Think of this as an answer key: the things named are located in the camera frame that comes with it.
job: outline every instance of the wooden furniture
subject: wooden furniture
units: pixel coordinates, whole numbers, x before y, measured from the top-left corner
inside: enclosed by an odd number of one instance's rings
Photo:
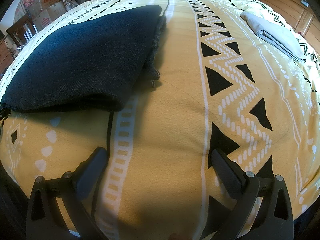
[[[4,39],[0,41],[0,74],[4,72],[4,70],[10,66],[13,62],[13,57],[7,48]]]
[[[260,0],[281,14],[296,33],[302,36],[320,55],[320,22],[310,7],[301,0]]]
[[[18,20],[9,29],[6,30],[6,32],[12,38],[14,43],[17,45],[17,47],[19,47],[22,44],[19,43],[15,35],[19,37],[19,39],[22,41],[23,44],[27,43],[27,40],[24,37],[24,34],[26,33],[26,29],[24,28],[24,25],[26,25],[30,29],[32,35],[36,35],[36,30],[33,27],[33,22],[27,14],[22,16],[20,20]]]

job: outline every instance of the dark folded garment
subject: dark folded garment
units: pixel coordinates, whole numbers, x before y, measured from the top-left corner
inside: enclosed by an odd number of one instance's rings
[[[150,87],[165,16],[147,5],[64,26],[12,78],[1,106],[20,112],[123,109],[137,82]]]

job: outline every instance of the folded white cloth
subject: folded white cloth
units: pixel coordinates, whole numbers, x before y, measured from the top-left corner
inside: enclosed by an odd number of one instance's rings
[[[240,16],[259,38],[273,45],[288,57],[305,62],[306,56],[301,50],[299,42],[288,29],[252,13],[242,12]]]

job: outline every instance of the patterned bedspread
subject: patterned bedspread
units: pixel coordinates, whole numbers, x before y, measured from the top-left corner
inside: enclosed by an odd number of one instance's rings
[[[53,31],[146,4],[159,4],[167,17],[155,60],[161,73],[156,89],[133,95],[125,109],[114,114],[95,109],[12,113],[0,142],[7,172],[30,196],[35,177],[59,178],[97,146],[110,147],[95,212],[109,239],[165,240],[173,232],[210,239],[222,216],[219,210],[235,205],[208,160],[209,151],[220,147],[245,171],[261,177],[281,174],[297,218],[320,194],[319,66],[305,39],[261,2],[86,2],[26,46],[2,78],[0,96],[32,50]],[[291,30],[307,62],[295,63],[257,38],[239,16],[242,10]],[[57,59],[48,55],[48,60]],[[84,204],[90,211],[90,197]],[[260,204],[257,199],[242,234],[250,229]],[[69,229],[75,230],[62,202],[59,205]]]

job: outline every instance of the silver bolt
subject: silver bolt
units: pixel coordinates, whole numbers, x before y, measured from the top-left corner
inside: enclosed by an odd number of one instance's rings
[[[247,171],[245,173],[249,178],[253,178],[254,177],[254,173],[252,171]]]
[[[276,179],[279,180],[279,181],[283,181],[283,177],[281,175],[277,175]]]
[[[38,183],[41,182],[43,178],[44,177],[42,177],[42,176],[36,177],[36,182],[38,182]]]
[[[72,172],[71,171],[67,171],[65,174],[63,174],[63,177],[68,179],[72,176]]]

